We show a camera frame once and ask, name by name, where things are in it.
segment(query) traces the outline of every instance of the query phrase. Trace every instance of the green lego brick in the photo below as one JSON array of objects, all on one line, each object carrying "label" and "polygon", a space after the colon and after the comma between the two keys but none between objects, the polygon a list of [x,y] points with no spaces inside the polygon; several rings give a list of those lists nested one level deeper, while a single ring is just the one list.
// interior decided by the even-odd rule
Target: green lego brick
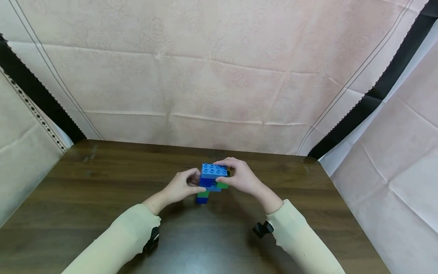
[{"label": "green lego brick", "polygon": [[227,189],[228,185],[224,184],[224,183],[218,182],[218,185],[216,187],[219,188],[219,189]]},{"label": "green lego brick", "polygon": [[208,194],[209,194],[210,192],[209,191],[206,191],[206,192],[200,192],[200,193],[198,193],[198,195],[196,195],[196,197],[199,197],[199,198],[208,198]]}]

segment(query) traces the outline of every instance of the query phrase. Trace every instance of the lego structure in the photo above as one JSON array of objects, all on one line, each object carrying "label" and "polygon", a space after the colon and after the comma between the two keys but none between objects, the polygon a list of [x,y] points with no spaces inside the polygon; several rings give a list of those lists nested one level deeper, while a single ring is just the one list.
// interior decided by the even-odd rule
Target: lego structure
[{"label": "lego structure", "polygon": [[216,178],[229,176],[230,173],[227,171],[226,166],[203,163],[201,177],[199,178],[199,186],[205,187],[207,191],[198,193],[196,196],[196,203],[205,204],[208,202],[208,195],[210,192],[220,192],[222,189],[227,189],[228,185],[216,182]]}]

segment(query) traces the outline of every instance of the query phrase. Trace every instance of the fabric backdrop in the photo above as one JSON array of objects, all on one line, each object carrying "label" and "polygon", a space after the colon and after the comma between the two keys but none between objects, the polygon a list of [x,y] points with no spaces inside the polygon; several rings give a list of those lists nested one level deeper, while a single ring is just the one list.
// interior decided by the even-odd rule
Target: fabric backdrop
[{"label": "fabric backdrop", "polygon": [[437,60],[438,22],[374,120],[321,160],[392,273],[437,273]]},{"label": "fabric backdrop", "polygon": [[58,135],[0,68],[0,227],[65,152]]},{"label": "fabric backdrop", "polygon": [[20,19],[5,26],[13,50],[89,138],[305,155],[425,3],[11,0],[3,12]]}]

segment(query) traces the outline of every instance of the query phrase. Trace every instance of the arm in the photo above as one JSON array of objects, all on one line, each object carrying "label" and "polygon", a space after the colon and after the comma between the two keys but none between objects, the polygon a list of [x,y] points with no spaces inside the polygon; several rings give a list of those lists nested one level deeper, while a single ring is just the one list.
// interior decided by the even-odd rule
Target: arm
[{"label": "arm", "polygon": [[196,186],[199,173],[197,168],[177,173],[162,191],[123,212],[62,274],[117,273],[143,251],[152,229],[160,225],[161,219],[157,215],[164,207],[205,191]]},{"label": "arm", "polygon": [[282,201],[264,185],[248,165],[236,158],[226,158],[214,164],[235,169],[232,177],[216,180],[253,195],[263,206],[268,221],[274,227],[272,233],[277,241],[305,273],[345,274],[339,262],[307,224],[303,215],[289,202]]}]

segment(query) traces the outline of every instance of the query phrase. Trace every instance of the decorative border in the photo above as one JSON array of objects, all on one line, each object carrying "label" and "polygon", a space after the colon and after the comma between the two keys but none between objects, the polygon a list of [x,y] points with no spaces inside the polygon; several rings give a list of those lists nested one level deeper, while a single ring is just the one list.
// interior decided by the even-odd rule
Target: decorative border
[{"label": "decorative border", "polygon": [[49,134],[50,138],[53,142],[58,146],[58,148],[63,152],[67,152],[66,145],[62,142],[62,139],[58,136],[56,130],[54,130],[50,124],[44,119],[44,116],[41,115],[38,108],[34,105],[32,100],[23,92],[23,90],[17,85],[17,83],[12,80],[12,78],[4,73],[2,67],[0,67],[0,73],[5,77],[11,87],[15,90],[15,92],[20,96],[23,103],[28,107],[28,109],[32,112],[33,116],[38,120],[41,126],[45,129],[47,134]]},{"label": "decorative border", "polygon": [[417,52],[424,38],[438,18],[438,1],[429,2],[420,11],[405,39],[372,89],[354,108],[309,152],[308,156],[319,159],[339,144],[360,125],[383,101],[400,75]]},{"label": "decorative border", "polygon": [[73,141],[77,143],[86,139],[84,133],[70,118],[67,112],[56,101],[56,99],[49,93],[46,87],[35,77],[35,75],[26,67],[26,65],[15,55],[12,49],[8,46],[7,40],[3,38],[0,33],[0,67],[3,73],[13,82],[11,85],[24,94],[20,97],[29,98],[37,105],[56,125],[58,125]]},{"label": "decorative border", "polygon": [[316,127],[322,122],[322,120],[330,113],[332,108],[336,105],[336,103],[342,98],[342,96],[350,89],[351,85],[362,75],[362,72],[367,69],[367,67],[373,62],[375,58],[378,58],[380,52],[386,47],[386,43],[388,43],[392,35],[397,31],[398,26],[403,21],[405,14],[410,10],[410,6],[414,0],[409,0],[406,2],[405,6],[393,22],[392,26],[389,28],[384,37],[380,40],[380,42],[376,45],[376,47],[372,50],[370,55],[365,59],[365,61],[360,65],[360,67],[351,75],[348,81],[344,84],[341,90],[337,93],[337,95],[332,99],[330,104],[326,107],[326,109],[319,115],[317,120],[312,124],[312,126],[307,130],[304,138],[301,140],[300,146],[298,147],[298,151],[296,155],[300,155],[301,150],[303,149],[307,139],[312,134],[312,132],[316,129]]},{"label": "decorative border", "polygon": [[84,110],[81,108],[79,103],[74,98],[73,94],[70,92],[70,90],[68,90],[68,87],[63,82],[61,75],[56,70],[56,67],[54,66],[49,55],[47,54],[46,50],[44,49],[43,43],[38,39],[38,37],[37,37],[34,29],[32,28],[29,20],[27,19],[26,15],[24,14],[23,10],[21,9],[20,4],[17,2],[17,0],[8,0],[8,1],[9,1],[9,4],[11,5],[11,8],[14,10],[15,14],[17,15],[17,19],[19,20],[19,22],[22,24],[23,28],[25,29],[25,31],[29,35],[29,39],[35,45],[34,50],[36,50],[39,53],[39,55],[43,59],[43,63],[46,64],[47,69],[49,71],[49,74],[47,76],[49,76],[50,74],[53,76],[53,79],[49,79],[48,81],[52,82],[52,84],[58,84],[59,89],[58,89],[57,93],[61,92],[61,91],[64,92],[64,94],[66,95],[64,100],[66,100],[68,98],[68,100],[70,100],[70,102],[72,104],[72,107],[76,108],[76,110],[78,111],[78,113],[77,113],[78,115],[76,115],[74,117],[74,120],[77,121],[76,123],[80,126],[80,129],[83,132],[86,132],[87,133],[86,135],[88,137],[104,140],[104,137],[99,133],[97,128],[94,126],[93,122],[89,119],[87,114],[84,112]]}]

